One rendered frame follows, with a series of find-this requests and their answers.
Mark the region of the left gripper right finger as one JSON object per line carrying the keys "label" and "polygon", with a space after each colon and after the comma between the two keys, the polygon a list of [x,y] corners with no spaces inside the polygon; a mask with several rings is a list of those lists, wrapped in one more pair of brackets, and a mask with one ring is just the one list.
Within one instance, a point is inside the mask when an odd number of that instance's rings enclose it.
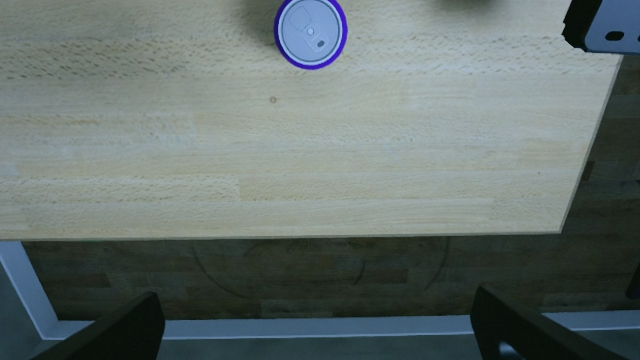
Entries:
{"label": "left gripper right finger", "polygon": [[483,360],[630,360],[489,285],[477,287],[470,322]]}

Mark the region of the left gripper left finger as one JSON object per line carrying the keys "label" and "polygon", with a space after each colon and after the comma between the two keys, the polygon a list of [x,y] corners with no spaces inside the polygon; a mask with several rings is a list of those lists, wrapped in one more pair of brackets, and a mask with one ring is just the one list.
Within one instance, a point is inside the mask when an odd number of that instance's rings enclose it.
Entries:
{"label": "left gripper left finger", "polygon": [[165,325],[147,291],[29,360],[156,360]]}

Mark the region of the purple drink can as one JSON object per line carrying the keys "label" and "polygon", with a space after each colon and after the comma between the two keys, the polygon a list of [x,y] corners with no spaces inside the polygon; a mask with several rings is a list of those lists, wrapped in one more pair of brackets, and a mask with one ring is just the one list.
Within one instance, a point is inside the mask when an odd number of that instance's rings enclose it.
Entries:
{"label": "purple drink can", "polygon": [[274,38],[292,65],[317,70],[334,62],[347,39],[347,21],[336,0],[284,0],[274,20]]}

